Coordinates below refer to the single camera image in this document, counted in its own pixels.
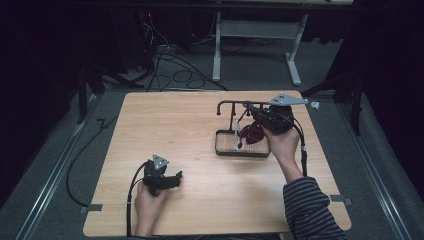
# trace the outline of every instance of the wooden table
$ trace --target wooden table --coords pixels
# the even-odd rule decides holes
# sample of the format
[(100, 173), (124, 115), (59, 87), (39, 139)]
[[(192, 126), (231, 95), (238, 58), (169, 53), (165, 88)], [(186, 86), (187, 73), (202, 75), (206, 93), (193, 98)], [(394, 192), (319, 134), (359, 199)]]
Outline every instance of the wooden table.
[[(215, 133), (228, 129), (230, 104), (222, 100), (268, 101), (280, 91), (130, 93), (126, 96), (113, 134), (92, 204), (87, 236), (124, 236), (126, 198), (136, 169), (152, 154), (170, 161), (166, 176), (183, 171), (179, 188), (172, 189), (154, 234), (231, 234), (288, 232), (284, 214), (284, 175), (270, 154), (267, 158), (226, 157), (215, 154)], [(300, 97), (297, 91), (283, 91)], [(240, 116), (243, 109), (236, 109)], [(304, 105), (293, 106), (305, 131), (308, 174), (324, 193), (339, 195), (331, 170)], [(251, 117), (242, 126), (251, 123)], [(300, 150), (297, 152), (300, 166)], [(351, 222), (342, 202), (330, 211), (342, 229)], [(133, 229), (136, 214), (132, 208)]]

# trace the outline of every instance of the red object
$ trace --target red object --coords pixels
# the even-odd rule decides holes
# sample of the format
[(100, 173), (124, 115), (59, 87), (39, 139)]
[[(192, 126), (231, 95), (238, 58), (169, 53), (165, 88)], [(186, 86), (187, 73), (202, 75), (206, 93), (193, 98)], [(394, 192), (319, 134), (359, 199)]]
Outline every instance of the red object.
[(264, 139), (264, 131), (259, 121), (255, 120), (252, 124), (246, 125), (240, 131), (240, 137), (246, 138), (247, 145), (254, 144)]

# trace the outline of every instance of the person's arm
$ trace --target person's arm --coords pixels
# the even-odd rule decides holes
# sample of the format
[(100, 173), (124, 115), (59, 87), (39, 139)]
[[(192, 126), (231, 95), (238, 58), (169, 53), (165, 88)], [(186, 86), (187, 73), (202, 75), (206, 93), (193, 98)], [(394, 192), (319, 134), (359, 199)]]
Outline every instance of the person's arm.
[(153, 227), (162, 211), (163, 203), (169, 190), (162, 190), (157, 197), (149, 192), (149, 187), (143, 182), (138, 183), (135, 208), (137, 211), (137, 226), (135, 235), (139, 237), (151, 237)]
[(264, 128), (270, 148), (277, 159), (287, 185), (284, 186), (286, 218), (295, 239), (347, 239), (328, 210), (330, 199), (316, 180), (303, 177), (295, 161), (299, 134), (291, 129), (275, 135)]

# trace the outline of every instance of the desk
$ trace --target desk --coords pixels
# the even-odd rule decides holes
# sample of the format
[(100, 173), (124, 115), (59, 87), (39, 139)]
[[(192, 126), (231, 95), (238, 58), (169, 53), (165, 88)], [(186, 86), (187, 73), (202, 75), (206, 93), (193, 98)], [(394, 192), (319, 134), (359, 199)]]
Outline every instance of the desk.
[[(233, 2), (347, 5), (352, 4), (353, 0), (331, 0), (330, 2), (325, 0), (233, 0)], [(294, 58), (308, 19), (307, 14), (300, 16), (298, 22), (223, 20), (220, 12), (217, 13), (216, 19), (215, 54), (212, 73), (212, 79), (214, 81), (219, 81), (221, 79), (221, 36), (284, 38), (294, 40), (291, 52), (286, 53), (285, 57), (293, 85), (301, 85)]]
[[(183, 171), (179, 188), (172, 189), (154, 234), (231, 234), (288, 232), (284, 215), (284, 175), (270, 154), (267, 158), (225, 157), (215, 154), (215, 133), (228, 129), (230, 104), (222, 100), (267, 101), (280, 91), (130, 93), (113, 134), (84, 234), (124, 236), (126, 199), (136, 169), (155, 153), (170, 161), (167, 176)], [(283, 93), (300, 97), (297, 91)], [(238, 116), (242, 106), (236, 107)], [(308, 173), (324, 193), (339, 195), (331, 170), (304, 105), (293, 106), (308, 148)], [(251, 117), (242, 121), (251, 123)], [(296, 158), (300, 166), (300, 150)], [(342, 229), (351, 222), (345, 206), (329, 207)], [(132, 208), (133, 229), (136, 214)]]

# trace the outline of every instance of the striped sleeve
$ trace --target striped sleeve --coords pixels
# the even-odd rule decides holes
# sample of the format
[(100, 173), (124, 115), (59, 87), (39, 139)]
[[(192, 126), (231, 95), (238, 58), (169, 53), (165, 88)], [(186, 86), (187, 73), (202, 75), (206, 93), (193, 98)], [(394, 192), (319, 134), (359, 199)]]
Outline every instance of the striped sleeve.
[(347, 239), (328, 210), (330, 199), (316, 180), (303, 177), (284, 186), (284, 204), (295, 239)]

